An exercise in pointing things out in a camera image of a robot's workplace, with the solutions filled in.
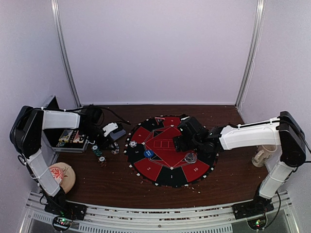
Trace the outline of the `grey card deck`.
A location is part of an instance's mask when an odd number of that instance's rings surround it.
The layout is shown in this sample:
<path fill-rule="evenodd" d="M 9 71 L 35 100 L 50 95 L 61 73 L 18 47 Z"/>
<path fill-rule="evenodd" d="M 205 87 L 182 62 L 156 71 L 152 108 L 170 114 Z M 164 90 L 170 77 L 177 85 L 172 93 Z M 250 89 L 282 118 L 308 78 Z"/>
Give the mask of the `grey card deck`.
<path fill-rule="evenodd" d="M 112 131 L 109 135 L 113 141 L 118 140 L 126 134 L 126 130 L 123 128 L 118 128 Z"/>

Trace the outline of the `green blue chip stack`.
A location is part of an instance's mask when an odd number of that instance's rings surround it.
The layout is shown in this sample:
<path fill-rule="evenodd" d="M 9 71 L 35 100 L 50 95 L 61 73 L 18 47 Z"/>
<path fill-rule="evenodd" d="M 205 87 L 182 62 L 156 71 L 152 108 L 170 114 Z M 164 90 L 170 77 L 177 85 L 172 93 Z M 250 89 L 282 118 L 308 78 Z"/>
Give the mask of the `green blue chip stack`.
<path fill-rule="evenodd" d="M 97 145 L 92 146 L 92 151 L 96 156 L 98 157 L 102 156 L 102 151 L 99 149 Z"/>

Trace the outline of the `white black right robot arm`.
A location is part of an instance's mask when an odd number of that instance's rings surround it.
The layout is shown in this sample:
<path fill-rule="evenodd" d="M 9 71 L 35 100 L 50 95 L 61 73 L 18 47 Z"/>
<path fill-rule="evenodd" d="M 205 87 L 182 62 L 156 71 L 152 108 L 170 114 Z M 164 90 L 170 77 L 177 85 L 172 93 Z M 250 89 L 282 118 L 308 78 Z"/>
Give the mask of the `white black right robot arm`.
<path fill-rule="evenodd" d="M 243 207 L 234 207 L 239 214 L 263 214 L 281 185 L 295 169 L 307 163 L 306 152 L 311 150 L 303 130 L 287 111 L 266 121 L 228 124 L 211 130 L 207 130 L 195 117 L 186 116 L 181 119 L 178 129 L 183 135 L 181 150 L 195 150 L 202 155 L 259 145 L 281 147 L 279 161 L 258 186 L 253 200 Z"/>

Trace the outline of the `brown red chip stack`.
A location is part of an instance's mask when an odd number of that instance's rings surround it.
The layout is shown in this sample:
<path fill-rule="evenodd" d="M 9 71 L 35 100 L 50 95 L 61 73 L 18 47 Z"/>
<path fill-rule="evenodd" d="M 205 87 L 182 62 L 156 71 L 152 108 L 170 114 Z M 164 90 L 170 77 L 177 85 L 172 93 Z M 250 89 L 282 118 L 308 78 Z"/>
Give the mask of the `brown red chip stack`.
<path fill-rule="evenodd" d="M 100 164 L 100 167 L 107 166 L 107 159 L 104 156 L 98 157 L 98 163 Z"/>

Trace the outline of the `white grey poker chip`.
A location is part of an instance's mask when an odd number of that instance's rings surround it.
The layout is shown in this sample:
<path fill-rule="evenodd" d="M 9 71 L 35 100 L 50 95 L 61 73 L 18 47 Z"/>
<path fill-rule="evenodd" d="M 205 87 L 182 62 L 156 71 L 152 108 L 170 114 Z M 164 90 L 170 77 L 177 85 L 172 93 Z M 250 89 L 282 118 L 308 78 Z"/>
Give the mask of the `white grey poker chip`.
<path fill-rule="evenodd" d="M 130 141 L 129 146 L 134 148 L 137 146 L 137 142 L 136 141 Z"/>

